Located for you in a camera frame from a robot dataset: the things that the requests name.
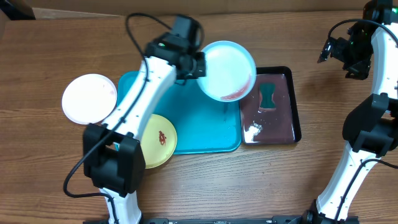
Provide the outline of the light blue plate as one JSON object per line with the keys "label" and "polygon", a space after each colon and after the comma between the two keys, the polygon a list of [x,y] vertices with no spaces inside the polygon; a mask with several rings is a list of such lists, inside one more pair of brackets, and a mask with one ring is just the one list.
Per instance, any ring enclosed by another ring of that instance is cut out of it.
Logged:
{"label": "light blue plate", "polygon": [[242,45],[228,40],[208,44],[205,54],[206,75],[198,86],[216,101],[232,102],[244,98],[256,82],[256,64]]}

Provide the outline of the green sponge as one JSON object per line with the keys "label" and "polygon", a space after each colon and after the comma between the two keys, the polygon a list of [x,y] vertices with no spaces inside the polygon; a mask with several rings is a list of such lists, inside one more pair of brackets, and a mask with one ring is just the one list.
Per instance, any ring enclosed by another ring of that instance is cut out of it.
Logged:
{"label": "green sponge", "polygon": [[275,103],[273,100],[274,91],[275,91],[275,85],[273,83],[260,84],[259,96],[260,96],[260,108],[262,110],[275,109]]}

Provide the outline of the white plate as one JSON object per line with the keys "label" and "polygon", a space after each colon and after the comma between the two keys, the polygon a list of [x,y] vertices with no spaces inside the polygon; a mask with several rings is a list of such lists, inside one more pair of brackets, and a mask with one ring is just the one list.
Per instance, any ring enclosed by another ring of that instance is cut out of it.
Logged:
{"label": "white plate", "polygon": [[113,111],[116,101],[114,83],[106,76],[90,73],[68,84],[62,96],[62,110],[74,123],[97,123]]}

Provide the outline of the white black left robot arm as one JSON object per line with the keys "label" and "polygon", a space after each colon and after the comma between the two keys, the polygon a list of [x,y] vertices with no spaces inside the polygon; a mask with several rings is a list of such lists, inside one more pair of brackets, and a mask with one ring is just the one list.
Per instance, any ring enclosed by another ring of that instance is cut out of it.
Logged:
{"label": "white black left robot arm", "polygon": [[147,122],[176,80],[205,75],[204,53],[186,40],[151,42],[142,55],[139,74],[123,101],[101,125],[89,124],[83,133],[79,165],[106,199],[108,223],[140,222],[136,190],[146,166],[141,139]]}

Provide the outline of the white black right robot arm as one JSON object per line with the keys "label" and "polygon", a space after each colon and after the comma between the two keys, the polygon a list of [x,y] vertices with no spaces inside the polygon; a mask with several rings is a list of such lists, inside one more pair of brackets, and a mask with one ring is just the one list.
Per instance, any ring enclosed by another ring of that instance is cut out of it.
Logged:
{"label": "white black right robot arm", "polygon": [[397,6],[372,0],[352,19],[349,39],[328,36],[319,62],[343,62],[346,77],[365,80],[373,69],[371,94],[348,114],[345,147],[326,189],[293,223],[358,223],[348,210],[369,171],[397,147]]}

